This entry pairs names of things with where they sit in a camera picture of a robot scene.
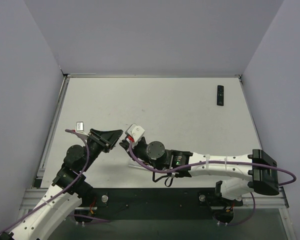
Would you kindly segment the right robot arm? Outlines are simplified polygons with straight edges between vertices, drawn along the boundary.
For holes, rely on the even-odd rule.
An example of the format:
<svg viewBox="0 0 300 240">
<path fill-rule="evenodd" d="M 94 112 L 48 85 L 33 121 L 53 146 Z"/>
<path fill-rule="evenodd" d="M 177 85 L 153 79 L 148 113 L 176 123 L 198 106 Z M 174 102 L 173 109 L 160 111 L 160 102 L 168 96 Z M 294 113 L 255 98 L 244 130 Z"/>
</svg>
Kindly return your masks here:
<svg viewBox="0 0 300 240">
<path fill-rule="evenodd" d="M 138 143 L 124 139 L 119 145 L 132 160 L 153 173 L 175 178 L 225 177 L 215 184 L 215 194 L 223 199 L 236 200 L 248 193 L 279 194 L 277 162 L 261 149 L 253 149 L 251 154 L 217 156 L 169 150 L 159 141 L 146 143 L 144 137 Z"/>
</svg>

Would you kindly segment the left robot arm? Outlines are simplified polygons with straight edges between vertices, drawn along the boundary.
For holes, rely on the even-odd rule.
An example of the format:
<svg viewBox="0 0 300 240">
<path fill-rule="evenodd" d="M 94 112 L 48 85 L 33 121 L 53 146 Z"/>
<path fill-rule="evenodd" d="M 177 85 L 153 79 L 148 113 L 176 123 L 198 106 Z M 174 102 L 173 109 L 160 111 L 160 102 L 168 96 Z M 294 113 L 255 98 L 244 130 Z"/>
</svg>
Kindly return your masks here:
<svg viewBox="0 0 300 240">
<path fill-rule="evenodd" d="M 89 133 L 66 129 L 84 143 L 73 145 L 66 152 L 61 169 L 33 210 L 0 232 L 0 240 L 47 240 L 65 218 L 80 205 L 93 199 L 93 187 L 85 181 L 84 172 L 101 153 L 111 151 L 123 131 Z"/>
</svg>

